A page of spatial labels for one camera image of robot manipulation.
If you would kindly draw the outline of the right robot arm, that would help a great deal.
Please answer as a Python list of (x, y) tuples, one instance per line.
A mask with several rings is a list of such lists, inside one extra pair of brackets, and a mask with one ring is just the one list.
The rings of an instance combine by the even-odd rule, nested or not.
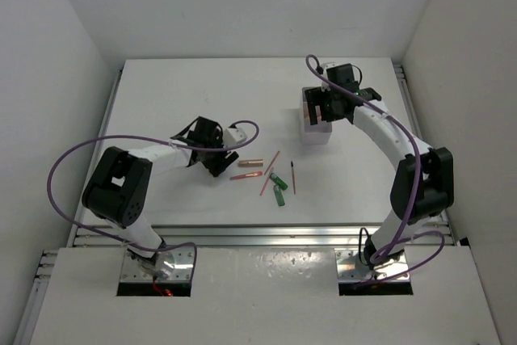
[(374, 142), (395, 170), (389, 215), (358, 253), (359, 262), (372, 270), (399, 256), (408, 242), (421, 237), (419, 230), (428, 219), (452, 206), (453, 156), (447, 148), (434, 148), (415, 136), (378, 92), (363, 88), (357, 66), (322, 65), (314, 55), (305, 62), (322, 83), (304, 92), (310, 125), (347, 120)]

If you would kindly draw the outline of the egg-shaped beige sponge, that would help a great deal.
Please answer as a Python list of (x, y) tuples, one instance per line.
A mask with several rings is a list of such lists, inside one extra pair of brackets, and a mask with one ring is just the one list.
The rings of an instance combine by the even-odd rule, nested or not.
[(316, 125), (321, 119), (321, 109), (318, 105), (306, 103), (304, 105), (304, 118), (309, 121), (310, 125)]

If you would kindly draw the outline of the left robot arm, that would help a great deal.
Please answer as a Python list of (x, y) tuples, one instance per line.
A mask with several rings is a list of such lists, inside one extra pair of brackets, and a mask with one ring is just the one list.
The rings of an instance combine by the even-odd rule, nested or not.
[(217, 177), (238, 159), (238, 153), (229, 148), (246, 142), (247, 135), (236, 125), (222, 128), (200, 116), (170, 140), (176, 145), (107, 148), (82, 194), (82, 205), (116, 229), (121, 238), (137, 244), (128, 250), (148, 263), (156, 261), (157, 249), (165, 245), (142, 215), (151, 177), (197, 163)]

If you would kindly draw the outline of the white organizer box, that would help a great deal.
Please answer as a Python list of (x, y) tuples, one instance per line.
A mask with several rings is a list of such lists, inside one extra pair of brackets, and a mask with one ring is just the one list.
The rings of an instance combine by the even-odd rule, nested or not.
[(315, 125), (309, 122), (309, 109), (305, 97), (305, 91), (308, 87), (301, 89), (300, 106), (298, 110), (300, 139), (302, 145), (326, 145), (332, 134), (332, 123), (320, 121), (321, 115), (319, 107), (317, 107), (317, 119), (319, 120)]

